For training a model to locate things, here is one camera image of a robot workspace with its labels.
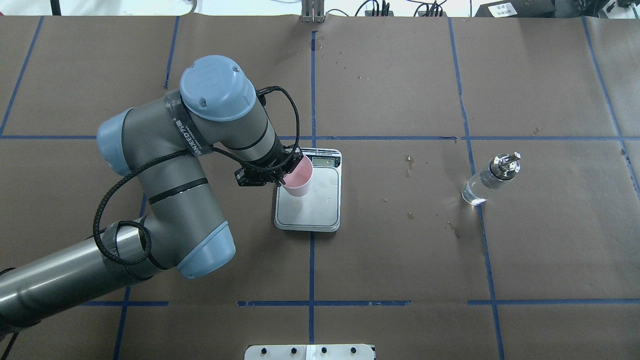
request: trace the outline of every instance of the white mounting plate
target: white mounting plate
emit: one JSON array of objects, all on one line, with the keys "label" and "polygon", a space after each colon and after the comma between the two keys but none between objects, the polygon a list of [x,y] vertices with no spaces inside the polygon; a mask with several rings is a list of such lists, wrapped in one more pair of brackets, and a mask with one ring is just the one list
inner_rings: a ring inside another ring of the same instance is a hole
[{"label": "white mounting plate", "polygon": [[376,348],[366,344],[253,345],[244,360],[376,360]]},{"label": "white mounting plate", "polygon": [[332,233],[340,227],[342,154],[334,149],[302,148],[314,164],[311,190],[302,197],[276,192],[273,222],[282,230]]}]

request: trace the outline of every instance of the kitchen scale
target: kitchen scale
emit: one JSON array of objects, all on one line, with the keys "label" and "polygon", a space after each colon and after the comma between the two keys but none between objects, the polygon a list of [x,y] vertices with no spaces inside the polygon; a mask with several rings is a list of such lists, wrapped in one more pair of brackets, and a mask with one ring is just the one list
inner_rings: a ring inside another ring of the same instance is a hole
[{"label": "kitchen scale", "polygon": [[301,150],[314,166],[311,189],[302,197],[294,197],[279,186],[273,222],[282,230],[332,233],[340,227],[342,154],[333,149]]}]

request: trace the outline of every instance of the pink cup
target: pink cup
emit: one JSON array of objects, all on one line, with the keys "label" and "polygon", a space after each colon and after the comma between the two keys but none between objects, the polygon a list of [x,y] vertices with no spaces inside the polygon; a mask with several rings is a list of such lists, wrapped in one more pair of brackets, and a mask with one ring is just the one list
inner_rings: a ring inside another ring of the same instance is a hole
[{"label": "pink cup", "polygon": [[283,180],[286,184],[282,185],[282,187],[284,187],[284,190],[287,190],[291,196],[304,196],[311,189],[311,176],[313,174],[314,166],[311,164],[311,160],[305,155],[291,174],[284,175]]}]

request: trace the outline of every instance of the transparent bottle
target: transparent bottle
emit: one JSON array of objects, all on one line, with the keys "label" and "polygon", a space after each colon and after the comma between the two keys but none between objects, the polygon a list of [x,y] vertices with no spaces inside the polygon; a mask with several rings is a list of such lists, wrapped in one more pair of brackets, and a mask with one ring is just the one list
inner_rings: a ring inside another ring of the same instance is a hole
[{"label": "transparent bottle", "polygon": [[520,153],[500,154],[476,172],[462,189],[462,198],[476,206],[485,202],[520,172]]}]

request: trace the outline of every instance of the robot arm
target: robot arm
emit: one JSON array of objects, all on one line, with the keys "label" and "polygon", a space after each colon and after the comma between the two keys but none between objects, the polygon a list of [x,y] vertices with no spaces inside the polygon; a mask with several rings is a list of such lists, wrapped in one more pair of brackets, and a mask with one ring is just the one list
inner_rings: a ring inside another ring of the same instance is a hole
[{"label": "robot arm", "polygon": [[273,89],[256,92],[234,61],[206,56],[183,73],[179,90],[101,125],[100,152],[122,176],[168,154],[186,154],[138,175],[152,209],[135,220],[142,226],[119,222],[100,235],[117,258],[143,260],[112,261],[89,238],[5,273],[0,276],[0,338],[163,270],[177,267],[194,279],[231,260],[233,238],[198,156],[226,153],[209,146],[220,142],[243,164],[236,172],[241,186],[282,183],[302,154],[297,141],[293,149],[285,148],[271,125],[263,106],[265,93]]}]

